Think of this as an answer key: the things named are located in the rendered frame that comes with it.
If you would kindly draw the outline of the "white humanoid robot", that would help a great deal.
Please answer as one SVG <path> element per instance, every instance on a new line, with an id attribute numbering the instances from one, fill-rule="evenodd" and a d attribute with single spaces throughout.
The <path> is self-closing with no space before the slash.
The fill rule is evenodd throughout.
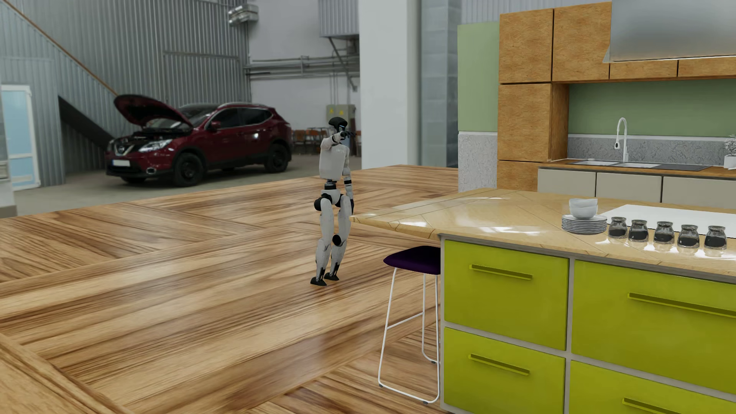
<path id="1" fill-rule="evenodd" d="M 350 149 L 342 144 L 354 133 L 347 130 L 347 121 L 342 117 L 333 117 L 328 123 L 336 128 L 336 133 L 320 144 L 319 177 L 325 179 L 325 185 L 314 201 L 314 208 L 320 212 L 322 236 L 315 255 L 317 273 L 310 280 L 311 284 L 322 287 L 327 285 L 326 280 L 338 280 L 336 274 L 345 255 L 354 207 Z"/>

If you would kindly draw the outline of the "purple seat bar stool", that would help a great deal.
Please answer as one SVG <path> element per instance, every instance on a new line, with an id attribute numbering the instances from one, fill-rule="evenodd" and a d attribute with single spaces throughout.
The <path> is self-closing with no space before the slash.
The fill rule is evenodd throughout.
<path id="1" fill-rule="evenodd" d="M 380 388 L 394 391 L 396 393 L 399 393 L 400 395 L 416 399 L 421 401 L 424 405 L 429 405 L 437 402 L 437 400 L 440 397 L 440 357 L 439 357 L 439 332 L 440 332 L 440 318 L 439 318 L 439 276 L 441 275 L 441 249 L 438 247 L 433 246 L 418 246 L 406 250 L 401 250 L 397 253 L 392 253 L 391 255 L 387 256 L 385 259 L 383 259 L 383 262 L 386 265 L 389 265 L 394 269 L 392 276 L 391 276 L 391 287 L 389 291 L 389 301 L 387 306 L 387 313 L 386 313 L 386 320 L 384 324 L 384 330 L 383 330 L 383 340 L 381 344 L 381 355 L 379 358 L 379 367 L 378 367 L 378 375 L 377 375 L 377 383 Z M 413 315 L 411 317 L 408 317 L 406 319 L 400 320 L 395 324 L 389 325 L 389 318 L 391 314 L 391 302 L 393 298 L 393 291 L 394 291 L 394 284 L 396 281 L 396 275 L 397 271 L 399 269 L 408 270 L 415 273 L 421 273 L 422 274 L 422 310 L 420 313 Z M 434 276 L 434 310 L 435 310 L 435 325 L 436 325 L 436 353 L 437 355 L 434 358 L 431 358 L 427 355 L 425 350 L 425 338 L 426 338 L 426 314 L 427 314 L 427 303 L 426 303 L 426 293 L 427 293 L 427 276 L 432 275 Z M 422 355 L 427 359 L 429 362 L 434 364 L 437 368 L 437 395 L 433 399 L 426 399 L 419 396 L 411 395 L 407 392 L 400 391 L 396 388 L 390 387 L 389 385 L 386 385 L 382 383 L 381 381 L 381 371 L 382 371 L 382 365 L 383 365 L 383 355 L 386 347 L 386 339 L 388 335 L 388 331 L 398 325 L 404 324 L 406 322 L 409 322 L 410 320 L 413 320 L 416 317 L 421 317 L 421 352 Z"/>

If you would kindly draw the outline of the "dark red SUV car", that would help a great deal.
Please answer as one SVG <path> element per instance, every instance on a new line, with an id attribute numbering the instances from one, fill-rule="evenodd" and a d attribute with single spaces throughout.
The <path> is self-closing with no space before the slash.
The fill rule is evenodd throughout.
<path id="1" fill-rule="evenodd" d="M 113 103 L 129 123 L 141 127 L 110 140 L 105 151 L 106 174 L 129 184 L 157 178 L 189 187 L 208 171 L 256 164 L 268 173 L 281 173 L 292 159 L 291 125 L 266 105 L 191 103 L 175 108 L 134 94 L 119 95 Z"/>

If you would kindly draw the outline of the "white bowl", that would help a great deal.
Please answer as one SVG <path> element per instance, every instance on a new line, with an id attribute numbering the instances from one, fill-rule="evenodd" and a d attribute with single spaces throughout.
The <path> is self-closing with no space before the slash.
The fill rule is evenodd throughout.
<path id="1" fill-rule="evenodd" d="M 597 215 L 598 199 L 573 198 L 568 201 L 570 214 L 579 220 L 590 220 Z"/>

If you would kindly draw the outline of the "stack of grey plates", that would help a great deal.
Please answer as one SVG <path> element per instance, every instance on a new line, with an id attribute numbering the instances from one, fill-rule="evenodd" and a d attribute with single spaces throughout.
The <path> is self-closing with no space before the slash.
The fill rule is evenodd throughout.
<path id="1" fill-rule="evenodd" d="M 569 233 L 577 234 L 598 234 L 604 233 L 608 226 L 606 216 L 597 214 L 590 219 L 578 219 L 572 214 L 564 214 L 562 216 L 562 229 Z"/>

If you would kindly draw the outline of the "green drawer kitchen island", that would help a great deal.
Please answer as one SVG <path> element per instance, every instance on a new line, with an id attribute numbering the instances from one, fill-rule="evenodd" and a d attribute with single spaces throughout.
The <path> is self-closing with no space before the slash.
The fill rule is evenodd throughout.
<path id="1" fill-rule="evenodd" d="M 569 199 L 478 189 L 352 216 L 440 242 L 441 408 L 736 414 L 736 239 L 569 233 Z"/>

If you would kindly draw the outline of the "steel kitchen sink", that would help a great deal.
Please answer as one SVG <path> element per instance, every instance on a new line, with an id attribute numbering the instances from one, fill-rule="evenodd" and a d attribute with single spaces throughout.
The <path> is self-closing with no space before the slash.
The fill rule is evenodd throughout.
<path id="1" fill-rule="evenodd" d="M 626 167 L 626 168 L 659 168 L 660 164 L 649 164 L 649 163 L 632 163 L 632 162 L 613 162 L 613 161 L 577 161 L 570 163 L 570 165 L 581 165 L 581 166 L 612 166 L 612 167 Z"/>

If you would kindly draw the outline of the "white kitchen faucet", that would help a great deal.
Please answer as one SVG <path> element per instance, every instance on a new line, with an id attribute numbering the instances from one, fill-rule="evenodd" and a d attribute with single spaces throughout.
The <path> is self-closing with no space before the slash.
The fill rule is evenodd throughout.
<path id="1" fill-rule="evenodd" d="M 628 123 L 626 118 L 621 117 L 617 123 L 614 148 L 621 151 L 622 163 L 629 161 L 628 153 Z"/>

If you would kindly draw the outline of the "grey base kitchen counter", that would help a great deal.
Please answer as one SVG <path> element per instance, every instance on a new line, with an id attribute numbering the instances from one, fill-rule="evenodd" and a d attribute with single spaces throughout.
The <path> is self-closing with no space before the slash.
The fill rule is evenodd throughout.
<path id="1" fill-rule="evenodd" d="M 639 202 L 736 209 L 736 169 L 698 172 L 571 165 L 562 159 L 539 165 L 537 191 Z"/>

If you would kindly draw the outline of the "white cutting board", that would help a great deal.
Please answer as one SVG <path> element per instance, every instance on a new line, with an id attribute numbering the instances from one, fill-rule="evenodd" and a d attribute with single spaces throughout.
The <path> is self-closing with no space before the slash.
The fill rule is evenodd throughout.
<path id="1" fill-rule="evenodd" d="M 625 217 L 627 225 L 632 220 L 647 221 L 649 229 L 655 229 L 657 222 L 667 221 L 673 223 L 673 228 L 680 231 L 682 225 L 696 225 L 699 234 L 707 234 L 711 225 L 724 227 L 724 233 L 728 238 L 736 239 L 736 213 L 705 212 L 689 209 L 671 209 L 658 206 L 626 204 L 616 209 L 599 212 L 607 217 L 608 223 L 612 217 Z"/>

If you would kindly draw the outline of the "steel range hood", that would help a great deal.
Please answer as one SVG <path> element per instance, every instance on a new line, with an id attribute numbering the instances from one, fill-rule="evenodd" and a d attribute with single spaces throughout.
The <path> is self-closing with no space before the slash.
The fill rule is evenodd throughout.
<path id="1" fill-rule="evenodd" d="M 736 57 L 736 0 L 612 0 L 603 62 Z"/>

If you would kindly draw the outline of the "white framed glass door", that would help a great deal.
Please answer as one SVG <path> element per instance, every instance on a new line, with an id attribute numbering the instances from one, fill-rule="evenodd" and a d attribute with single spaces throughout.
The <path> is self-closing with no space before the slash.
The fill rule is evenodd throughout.
<path id="1" fill-rule="evenodd" d="M 13 191 L 41 186 L 32 91 L 28 85 L 2 86 L 2 111 Z"/>

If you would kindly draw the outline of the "wooden wall cabinets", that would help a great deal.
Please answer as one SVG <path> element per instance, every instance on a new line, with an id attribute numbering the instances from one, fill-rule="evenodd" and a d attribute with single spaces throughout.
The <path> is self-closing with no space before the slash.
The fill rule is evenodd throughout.
<path id="1" fill-rule="evenodd" d="M 570 133 L 639 136 L 736 131 L 736 56 L 603 62 L 611 2 L 502 14 L 498 166 L 502 189 L 537 189 L 541 163 L 567 158 Z"/>

